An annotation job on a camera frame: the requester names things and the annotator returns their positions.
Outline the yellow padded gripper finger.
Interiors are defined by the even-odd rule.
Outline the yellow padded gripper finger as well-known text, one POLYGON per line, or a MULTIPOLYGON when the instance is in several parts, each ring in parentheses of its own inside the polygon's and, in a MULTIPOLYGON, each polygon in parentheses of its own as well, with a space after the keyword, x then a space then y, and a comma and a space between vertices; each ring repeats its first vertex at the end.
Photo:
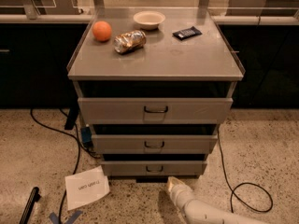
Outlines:
POLYGON ((174 176, 169 176, 167 183, 166 183, 166 189, 169 193, 175 193, 180 190, 186 189, 187 185, 181 181, 180 179, 174 177, 174 176))

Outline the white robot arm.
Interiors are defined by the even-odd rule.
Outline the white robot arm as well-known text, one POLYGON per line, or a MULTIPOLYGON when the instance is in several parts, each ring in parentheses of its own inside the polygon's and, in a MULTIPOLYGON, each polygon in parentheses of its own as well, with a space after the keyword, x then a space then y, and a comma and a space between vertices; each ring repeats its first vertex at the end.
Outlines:
POLYGON ((187 224, 268 224, 220 210, 200 201, 187 184, 173 176, 168 177, 167 192, 187 224))

